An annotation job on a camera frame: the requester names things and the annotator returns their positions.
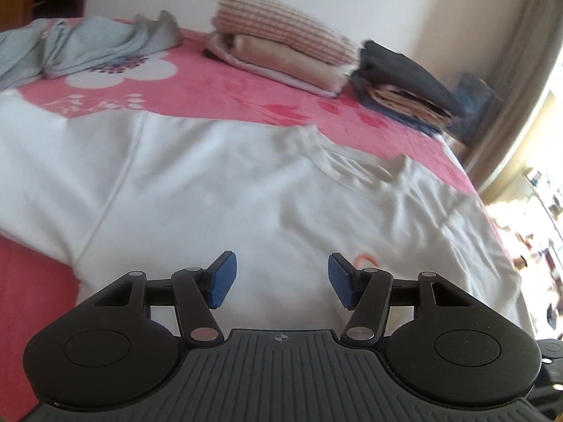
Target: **blue gripper pad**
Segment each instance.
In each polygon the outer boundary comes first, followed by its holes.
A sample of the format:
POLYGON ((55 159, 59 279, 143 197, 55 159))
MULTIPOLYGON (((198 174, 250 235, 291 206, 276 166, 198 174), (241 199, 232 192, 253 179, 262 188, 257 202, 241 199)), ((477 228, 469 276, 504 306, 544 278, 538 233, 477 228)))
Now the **blue gripper pad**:
POLYGON ((328 280, 347 309, 353 309, 357 304, 353 277, 332 255, 328 258, 328 280))
POLYGON ((208 306, 210 309, 221 306, 236 278, 236 255, 234 253, 230 252, 225 260, 218 262, 218 264, 219 268, 213 274, 211 288, 209 289, 208 306))

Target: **black circular housing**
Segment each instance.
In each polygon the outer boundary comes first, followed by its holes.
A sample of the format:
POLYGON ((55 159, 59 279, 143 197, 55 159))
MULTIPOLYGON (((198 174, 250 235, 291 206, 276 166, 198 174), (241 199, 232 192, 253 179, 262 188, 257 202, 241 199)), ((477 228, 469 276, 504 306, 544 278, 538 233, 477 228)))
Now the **black circular housing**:
POLYGON ((556 360, 563 358, 563 343, 556 339, 542 339, 538 341, 539 350, 542 356, 556 360))
POLYGON ((540 367, 536 342, 486 307, 434 307, 389 338, 387 362, 408 387, 461 407, 525 396, 540 367))
POLYGON ((141 398, 166 379, 178 345, 143 314, 144 277, 136 292, 125 276, 48 325, 27 344, 24 369, 40 399, 99 410, 141 398))

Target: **floral bedsheet pattern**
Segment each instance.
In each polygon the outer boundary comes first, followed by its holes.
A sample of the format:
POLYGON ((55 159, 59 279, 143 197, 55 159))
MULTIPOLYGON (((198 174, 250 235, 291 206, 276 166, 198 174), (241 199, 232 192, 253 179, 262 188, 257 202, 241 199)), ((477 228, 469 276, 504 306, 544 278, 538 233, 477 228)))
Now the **floral bedsheet pattern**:
POLYGON ((443 143, 362 107, 351 87, 335 100, 317 97, 211 60, 202 55, 207 35, 183 32, 184 43, 174 49, 40 80, 20 91, 68 118, 128 108, 271 125, 314 123, 337 144, 382 159, 404 153, 457 190, 475 192, 443 143))

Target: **pink bedsheet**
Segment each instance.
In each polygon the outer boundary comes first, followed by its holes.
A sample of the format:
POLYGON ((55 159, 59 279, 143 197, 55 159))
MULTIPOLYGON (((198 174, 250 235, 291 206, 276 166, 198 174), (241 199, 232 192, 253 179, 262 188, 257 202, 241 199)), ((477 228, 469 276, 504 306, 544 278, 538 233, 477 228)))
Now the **pink bedsheet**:
MULTIPOLYGON (((202 33, 185 30, 184 37, 168 52, 41 80, 20 91, 69 118, 129 108, 272 125, 315 123, 338 144, 384 159, 405 153, 457 190, 475 192, 441 142, 362 107, 351 88, 337 100, 320 98, 207 59, 202 33)), ((0 263, 0 415, 18 420, 35 403, 21 365, 24 346, 73 306, 77 282, 68 267, 3 238, 0 263)))

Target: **stack of folded clothes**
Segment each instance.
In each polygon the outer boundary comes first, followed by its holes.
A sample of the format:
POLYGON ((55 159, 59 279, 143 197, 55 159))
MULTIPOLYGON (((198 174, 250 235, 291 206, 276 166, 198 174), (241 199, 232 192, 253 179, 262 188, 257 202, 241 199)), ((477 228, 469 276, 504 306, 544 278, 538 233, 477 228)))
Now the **stack of folded clothes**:
POLYGON ((208 50, 221 60, 323 97, 336 97, 357 64, 356 45, 278 0, 219 0, 208 50))
POLYGON ((463 116, 461 104, 428 71, 371 40, 364 43, 352 84, 363 106, 428 136, 463 116))

